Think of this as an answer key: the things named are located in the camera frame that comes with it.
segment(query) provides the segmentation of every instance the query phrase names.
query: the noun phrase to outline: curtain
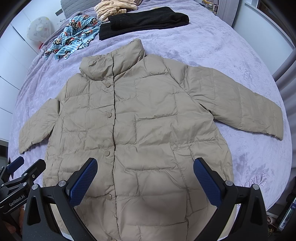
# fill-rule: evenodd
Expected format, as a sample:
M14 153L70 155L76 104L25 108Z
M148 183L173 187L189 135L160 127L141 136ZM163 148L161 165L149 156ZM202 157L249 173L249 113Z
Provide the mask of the curtain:
M276 202L284 206L286 204L286 197L294 186L294 177L296 176L296 49L293 50L272 77L276 81L276 85L283 98L292 137L293 156L291 174L285 191Z
M238 5L239 0L219 0L217 16L231 26L237 13Z

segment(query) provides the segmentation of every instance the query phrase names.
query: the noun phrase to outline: bed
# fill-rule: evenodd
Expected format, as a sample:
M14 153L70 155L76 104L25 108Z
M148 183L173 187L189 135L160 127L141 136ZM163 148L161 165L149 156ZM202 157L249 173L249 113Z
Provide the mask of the bed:
M215 68L278 104L283 111L284 139L279 141L268 135L239 131L216 122L228 143L233 159L236 185L245 187L256 183L263 193L266 209L280 197L287 184L292 164L292 142L286 111L278 88L263 61L250 45L229 25L193 0L143 0L138 11L153 7L169 6L175 12L187 14L187 26L137 31L104 41L99 36L82 50L77 50L68 59L48 60L43 57L67 21L43 45L32 62L25 82L19 92L12 118L8 155L11 160L19 156L19 131L49 98L55 98L69 77L79 72L83 57L106 54L141 39L146 54L157 54L175 59L191 66ZM84 14L96 16L93 8ZM44 158L48 140L32 146L22 156L25 164L17 170L20 176L33 162Z

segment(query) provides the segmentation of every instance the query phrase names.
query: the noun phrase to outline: transparent balloon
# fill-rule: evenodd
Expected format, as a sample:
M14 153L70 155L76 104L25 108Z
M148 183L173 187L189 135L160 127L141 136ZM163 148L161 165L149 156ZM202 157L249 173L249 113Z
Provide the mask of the transparent balloon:
M28 39L44 43L51 35L51 22L47 17L39 17L29 25L27 29Z

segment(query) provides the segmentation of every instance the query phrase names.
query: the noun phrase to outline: human hand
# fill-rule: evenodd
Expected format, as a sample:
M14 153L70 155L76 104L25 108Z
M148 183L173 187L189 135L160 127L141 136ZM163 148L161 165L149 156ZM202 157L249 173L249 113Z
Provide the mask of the human hand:
M18 224L20 227L20 233L22 234L22 225L24 222L24 214L25 214L25 210L24 210L24 206L20 207L20 215L19 215L19 220L18 220ZM6 226L6 228L8 229L8 231L13 234L17 231L17 229L12 226L11 224L4 222L4 225Z

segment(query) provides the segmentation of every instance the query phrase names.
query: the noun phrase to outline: jacket sleeve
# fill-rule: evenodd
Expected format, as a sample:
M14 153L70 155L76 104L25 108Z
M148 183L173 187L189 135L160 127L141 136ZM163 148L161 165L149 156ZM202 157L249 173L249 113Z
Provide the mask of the jacket sleeve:
M25 123L20 131L19 151L25 152L33 144L41 142L53 130L59 117L59 101L49 99Z
M283 139L281 108L232 78L211 68L163 59L171 76L213 117L234 128Z

